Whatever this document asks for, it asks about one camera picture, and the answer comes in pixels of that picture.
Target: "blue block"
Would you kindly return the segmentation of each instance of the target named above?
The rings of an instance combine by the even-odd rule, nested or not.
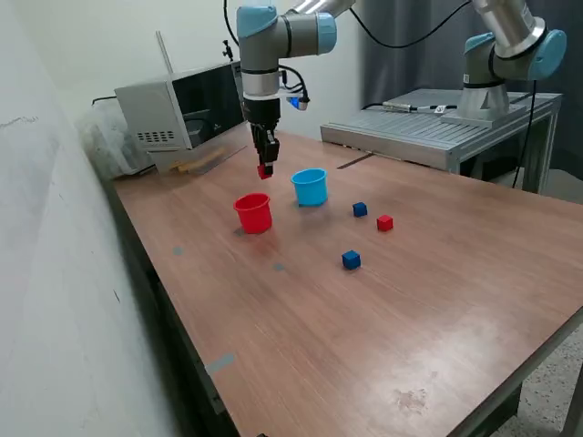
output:
[[[366,205],[362,202],[355,203],[353,205],[353,211],[355,217],[364,217],[368,214],[368,210],[366,209]]]
[[[346,252],[343,254],[343,265],[348,270],[358,269],[361,267],[361,256],[354,250]]]

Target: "small cube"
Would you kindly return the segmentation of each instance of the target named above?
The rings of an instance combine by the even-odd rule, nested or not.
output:
[[[265,164],[261,164],[260,166],[257,166],[257,173],[259,174],[259,177],[261,178],[261,180],[270,178],[272,176],[272,174],[267,174],[265,172]]]
[[[368,214],[368,210],[366,209],[366,204],[362,202],[355,203],[353,205],[353,212],[355,217],[364,217]]]
[[[361,256],[354,250],[343,254],[343,265],[348,270],[354,270],[361,267]]]
[[[393,228],[393,218],[390,216],[381,216],[376,220],[376,227],[382,232]]]

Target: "plastic bag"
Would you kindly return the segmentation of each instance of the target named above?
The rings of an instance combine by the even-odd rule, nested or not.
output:
[[[134,175],[154,164],[134,142],[116,99],[97,101],[77,128],[83,148],[102,178]]]

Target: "floor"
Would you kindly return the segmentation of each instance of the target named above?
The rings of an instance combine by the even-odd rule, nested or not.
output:
[[[507,175],[497,182],[511,186],[513,178],[514,175]],[[583,204],[583,181],[564,171],[551,170],[544,194]],[[559,436],[582,362],[583,328],[579,328],[525,381],[518,416],[493,435]]]

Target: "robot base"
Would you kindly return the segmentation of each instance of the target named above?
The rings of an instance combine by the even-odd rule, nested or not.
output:
[[[509,104],[504,84],[464,88],[457,110],[444,114],[441,121],[454,125],[500,127],[526,111],[526,107]]]

